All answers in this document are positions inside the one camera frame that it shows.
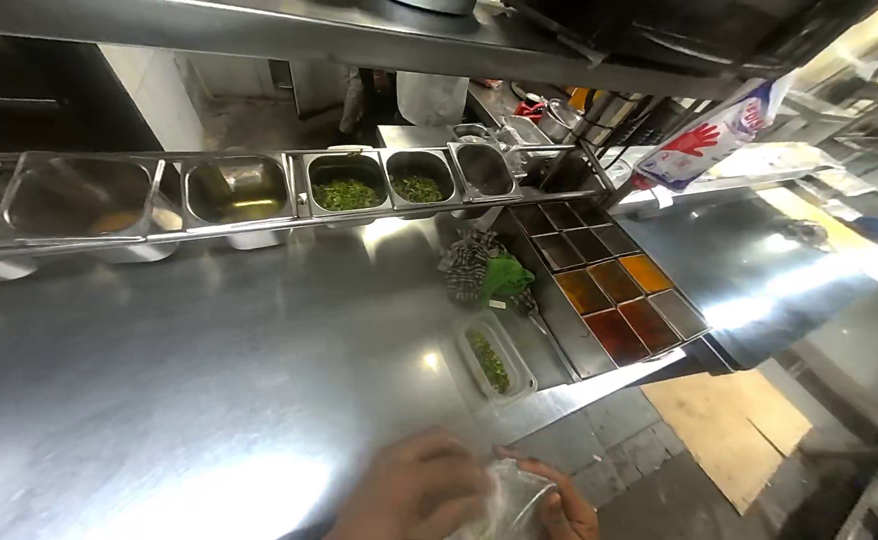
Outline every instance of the plastic container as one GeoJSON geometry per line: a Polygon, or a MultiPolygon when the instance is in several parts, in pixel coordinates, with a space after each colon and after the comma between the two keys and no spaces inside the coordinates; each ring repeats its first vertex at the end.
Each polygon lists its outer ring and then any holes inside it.
{"type": "Polygon", "coordinates": [[[503,324],[496,318],[496,314],[488,309],[482,310],[470,317],[462,325],[456,329],[456,343],[462,358],[469,365],[469,371],[475,378],[475,382],[482,389],[482,392],[489,398],[489,401],[499,407],[505,407],[515,403],[517,400],[525,398],[535,393],[539,388],[539,381],[529,371],[529,366],[523,361],[523,357],[516,349],[516,344],[512,342],[509,334],[506,333],[503,324]],[[480,359],[473,352],[469,339],[466,338],[466,332],[469,330],[477,330],[482,336],[489,341],[495,355],[502,361],[506,374],[509,376],[509,388],[504,394],[500,394],[496,388],[493,388],[489,378],[482,372],[480,359]]]}

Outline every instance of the white wall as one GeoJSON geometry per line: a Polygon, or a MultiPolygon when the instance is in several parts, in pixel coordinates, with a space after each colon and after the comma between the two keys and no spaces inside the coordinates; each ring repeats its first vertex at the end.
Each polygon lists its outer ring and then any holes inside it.
{"type": "Polygon", "coordinates": [[[100,44],[115,75],[167,152],[203,149],[204,131],[169,49],[100,44]]]}

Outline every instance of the tiled floor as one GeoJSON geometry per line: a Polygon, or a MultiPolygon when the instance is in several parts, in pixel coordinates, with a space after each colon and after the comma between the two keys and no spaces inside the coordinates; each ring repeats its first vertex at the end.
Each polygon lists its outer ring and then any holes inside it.
{"type": "Polygon", "coordinates": [[[597,508],[686,449],[638,388],[619,390],[512,446],[571,474],[597,508]]]}
{"type": "MultiPolygon", "coordinates": [[[[760,369],[812,422],[804,445],[837,448],[852,440],[779,364],[770,360],[760,369]]],[[[638,388],[619,390],[512,446],[572,474],[598,509],[603,540],[832,538],[859,482],[854,472],[823,470],[794,452],[741,516],[638,388]]]]}

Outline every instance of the stainless steel counter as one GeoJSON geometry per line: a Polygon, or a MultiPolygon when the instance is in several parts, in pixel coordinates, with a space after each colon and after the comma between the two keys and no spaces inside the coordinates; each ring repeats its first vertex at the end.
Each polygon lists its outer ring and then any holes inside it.
{"type": "Polygon", "coordinates": [[[825,252],[786,240],[778,209],[748,189],[727,193],[613,217],[706,315],[735,367],[774,357],[878,289],[878,246],[825,252]]]}
{"type": "Polygon", "coordinates": [[[0,538],[273,539],[328,517],[377,445],[444,424],[485,452],[683,356],[566,384],[543,335],[504,317],[547,388],[493,408],[435,270],[462,226],[71,255],[1,282],[0,538]]]}

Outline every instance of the chopped green herbs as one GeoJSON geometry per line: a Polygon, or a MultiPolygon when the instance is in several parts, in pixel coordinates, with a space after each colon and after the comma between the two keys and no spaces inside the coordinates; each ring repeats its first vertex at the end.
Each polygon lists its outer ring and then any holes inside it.
{"type": "Polygon", "coordinates": [[[336,179],[324,184],[313,183],[312,196],[317,205],[333,212],[369,209],[380,204],[376,190],[352,178],[336,179]]]}
{"type": "Polygon", "coordinates": [[[393,178],[392,189],[396,190],[399,197],[410,203],[438,203],[445,199],[436,180],[425,176],[393,178]]]}
{"type": "Polygon", "coordinates": [[[499,394],[505,394],[509,390],[509,374],[505,372],[505,365],[489,344],[489,340],[477,329],[466,330],[466,339],[469,340],[469,347],[475,357],[479,359],[482,373],[486,375],[489,384],[499,394]]]}

